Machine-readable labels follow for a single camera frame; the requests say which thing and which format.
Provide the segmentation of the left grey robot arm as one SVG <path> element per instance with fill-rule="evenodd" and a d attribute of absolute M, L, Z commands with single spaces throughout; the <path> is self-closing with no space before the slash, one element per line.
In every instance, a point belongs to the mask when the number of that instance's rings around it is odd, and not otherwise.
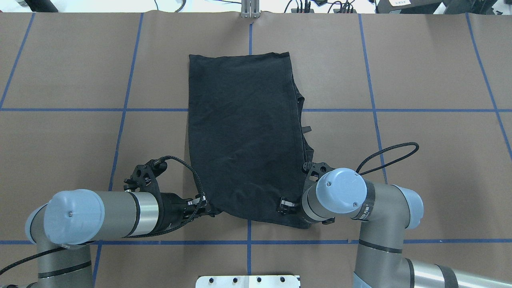
<path fill-rule="evenodd" d="M 31 288 L 92 288 L 90 244 L 98 240 L 152 237 L 212 213 L 205 196 L 182 199 L 163 193 L 61 191 L 25 224 L 41 254 Z"/>

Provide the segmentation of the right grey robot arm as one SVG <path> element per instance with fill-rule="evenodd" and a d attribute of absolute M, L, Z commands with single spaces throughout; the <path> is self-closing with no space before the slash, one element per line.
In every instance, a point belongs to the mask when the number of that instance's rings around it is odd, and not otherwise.
<path fill-rule="evenodd" d="M 405 231 L 417 228 L 424 203 L 413 190 L 375 183 L 349 168 L 313 164 L 298 202 L 282 197 L 281 214 L 306 224 L 327 224 L 336 217 L 360 221 L 355 288 L 510 288 L 511 284 L 402 255 Z"/>

